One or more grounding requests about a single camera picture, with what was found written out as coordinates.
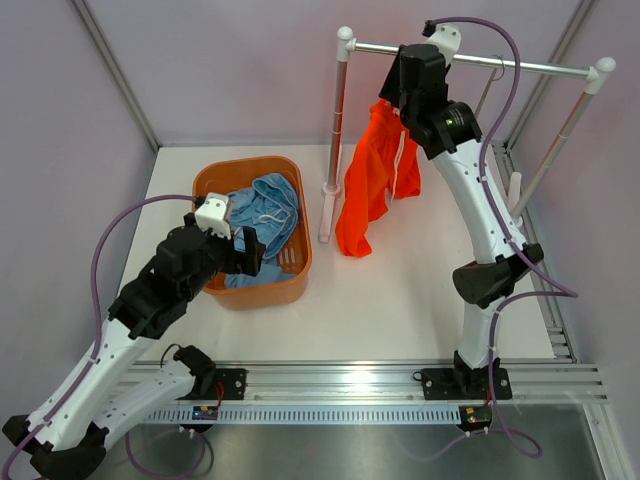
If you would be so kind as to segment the orange shorts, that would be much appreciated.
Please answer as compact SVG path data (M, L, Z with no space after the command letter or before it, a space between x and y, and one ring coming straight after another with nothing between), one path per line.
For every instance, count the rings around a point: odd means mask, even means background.
M337 245L343 255L362 258L372 253L369 224L383 217L393 201L417 197L422 189L418 145L389 101L380 99L371 106L370 121L355 147L344 187L335 226Z

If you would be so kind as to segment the light blue shorts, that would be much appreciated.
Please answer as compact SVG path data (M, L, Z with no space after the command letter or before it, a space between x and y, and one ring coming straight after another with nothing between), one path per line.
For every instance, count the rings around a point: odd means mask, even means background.
M239 289L281 283L296 274L286 273L277 264L278 254L299 223L300 203L292 184L280 173L269 173L252 181L250 187L230 192L230 224L234 229L235 248L245 251L244 227L255 230L265 246L259 273L227 275L225 287Z

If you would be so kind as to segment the grey hanger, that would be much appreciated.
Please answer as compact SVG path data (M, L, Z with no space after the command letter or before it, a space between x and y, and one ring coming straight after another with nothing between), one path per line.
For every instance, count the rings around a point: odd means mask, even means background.
M489 75L489 78L487 79L487 82L486 82L486 84L484 86L484 89L483 89L483 91L481 93L481 96L480 96L480 98L478 100L478 103L477 103L475 111L474 111L474 114L476 116L478 116L481 113L481 111L482 111L482 109L483 109L483 107L484 107L484 105L486 103L487 97L489 95L489 92L490 92L493 84L498 82L498 81L500 81L504 77L504 74L505 74L506 68L505 68L505 65L504 65L503 56L502 55L495 55L495 58L499 61L499 66L493 68L491 74Z

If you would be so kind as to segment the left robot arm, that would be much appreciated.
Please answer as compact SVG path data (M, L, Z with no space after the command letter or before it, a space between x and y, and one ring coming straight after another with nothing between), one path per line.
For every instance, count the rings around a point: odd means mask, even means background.
M30 456L47 479L86 479L129 430L172 400L222 391L215 362L193 345L180 348L150 378L113 397L140 356L185 315L187 305L218 273L259 272L265 247L252 227L244 245L203 230L194 214L170 231L139 275L126 284L101 323L88 359L29 415L11 417L3 434Z

